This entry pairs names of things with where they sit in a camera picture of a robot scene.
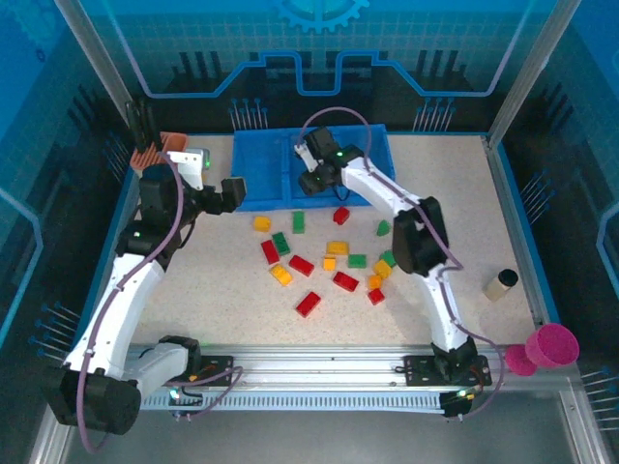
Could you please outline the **orange and beige utensil holder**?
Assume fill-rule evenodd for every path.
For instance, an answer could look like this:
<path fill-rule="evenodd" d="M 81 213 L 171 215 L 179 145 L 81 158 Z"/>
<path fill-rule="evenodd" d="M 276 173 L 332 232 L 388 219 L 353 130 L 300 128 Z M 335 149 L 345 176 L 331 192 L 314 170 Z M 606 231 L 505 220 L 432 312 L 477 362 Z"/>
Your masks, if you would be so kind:
<path fill-rule="evenodd" d="M 180 132 L 161 131 L 162 149 L 165 152 L 184 152 L 189 144 L 186 134 Z M 152 142 L 144 152 L 133 151 L 130 159 L 130 167 L 135 172 L 141 172 L 151 165 L 165 164 L 165 160 L 159 155 L 157 147 Z"/>

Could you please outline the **blue divided plastic bin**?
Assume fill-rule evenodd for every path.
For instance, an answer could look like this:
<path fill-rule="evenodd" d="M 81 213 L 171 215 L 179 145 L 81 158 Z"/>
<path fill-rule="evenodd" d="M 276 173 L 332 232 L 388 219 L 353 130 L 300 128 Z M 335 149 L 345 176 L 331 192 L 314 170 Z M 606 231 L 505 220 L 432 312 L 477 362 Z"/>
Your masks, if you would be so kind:
<path fill-rule="evenodd" d="M 340 146 L 355 145 L 364 149 L 371 139 L 369 158 L 389 178 L 396 178 L 396 170 L 388 141 L 387 129 L 382 124 L 330 126 L 330 132 Z M 307 196 L 299 185 L 299 177 L 306 170 L 296 157 L 293 144 L 300 130 L 243 130 L 234 133 L 231 175 L 246 181 L 247 195 L 240 210 L 271 211 L 301 210 L 344 206 L 367 206 L 368 202 L 357 193 L 346 194 L 327 189 Z"/>

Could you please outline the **beige bottle with black cap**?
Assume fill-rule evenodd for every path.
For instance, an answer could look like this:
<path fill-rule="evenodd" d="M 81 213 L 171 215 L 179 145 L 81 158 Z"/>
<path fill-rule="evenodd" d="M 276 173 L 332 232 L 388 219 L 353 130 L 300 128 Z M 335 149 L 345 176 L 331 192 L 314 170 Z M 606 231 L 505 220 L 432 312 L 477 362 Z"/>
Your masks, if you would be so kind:
<path fill-rule="evenodd" d="M 483 293 L 491 302 L 502 299 L 519 281 L 518 274 L 513 269 L 504 269 L 491 279 L 483 289 Z"/>

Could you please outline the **pink goblet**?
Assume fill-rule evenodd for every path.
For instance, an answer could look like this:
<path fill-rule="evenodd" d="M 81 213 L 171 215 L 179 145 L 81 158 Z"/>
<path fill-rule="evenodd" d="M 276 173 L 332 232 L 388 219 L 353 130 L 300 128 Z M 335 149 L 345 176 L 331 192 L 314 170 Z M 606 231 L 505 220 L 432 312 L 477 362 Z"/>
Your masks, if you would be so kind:
<path fill-rule="evenodd" d="M 575 363 L 579 355 L 575 335 L 563 325 L 550 323 L 533 332 L 523 344 L 509 346 L 504 359 L 514 374 L 528 377 L 539 369 L 556 369 Z"/>

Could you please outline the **aluminium frame post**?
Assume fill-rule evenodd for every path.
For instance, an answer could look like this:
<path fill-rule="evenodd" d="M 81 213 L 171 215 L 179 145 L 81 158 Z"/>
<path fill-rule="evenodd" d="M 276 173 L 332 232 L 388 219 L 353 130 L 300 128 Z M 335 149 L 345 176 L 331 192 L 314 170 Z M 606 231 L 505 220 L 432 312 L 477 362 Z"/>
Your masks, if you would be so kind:
<path fill-rule="evenodd" d="M 117 112 L 130 129 L 125 103 L 133 98 L 89 15 L 79 0 L 53 0 L 53 2 L 72 31 Z"/>
<path fill-rule="evenodd" d="M 556 0 L 544 27 L 524 60 L 488 133 L 487 147 L 496 150 L 520 111 L 550 56 L 572 21 L 581 0 Z"/>

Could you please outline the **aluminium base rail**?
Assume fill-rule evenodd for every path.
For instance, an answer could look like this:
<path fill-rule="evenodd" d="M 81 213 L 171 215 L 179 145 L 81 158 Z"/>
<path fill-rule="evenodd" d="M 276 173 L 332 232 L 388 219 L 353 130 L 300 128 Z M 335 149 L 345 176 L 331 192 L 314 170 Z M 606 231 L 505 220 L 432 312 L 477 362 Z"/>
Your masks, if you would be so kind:
<path fill-rule="evenodd" d="M 406 356 L 430 356 L 426 345 L 234 345 L 201 347 L 204 355 L 231 356 L 244 368 L 245 391 L 403 391 L 396 368 Z"/>

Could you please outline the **aluminium side rail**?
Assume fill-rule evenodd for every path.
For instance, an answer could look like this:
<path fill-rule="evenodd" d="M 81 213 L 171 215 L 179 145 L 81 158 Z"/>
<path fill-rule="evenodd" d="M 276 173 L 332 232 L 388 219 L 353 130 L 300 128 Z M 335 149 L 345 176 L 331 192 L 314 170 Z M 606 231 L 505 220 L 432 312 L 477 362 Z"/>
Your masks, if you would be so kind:
<path fill-rule="evenodd" d="M 497 199 L 503 214 L 512 249 L 516 258 L 518 275 L 526 296 L 534 326 L 548 323 L 544 288 L 539 282 L 536 261 L 529 248 L 530 227 L 523 214 L 519 190 L 514 174 L 500 147 L 492 148 L 486 134 L 481 136 L 482 146 L 490 170 Z"/>

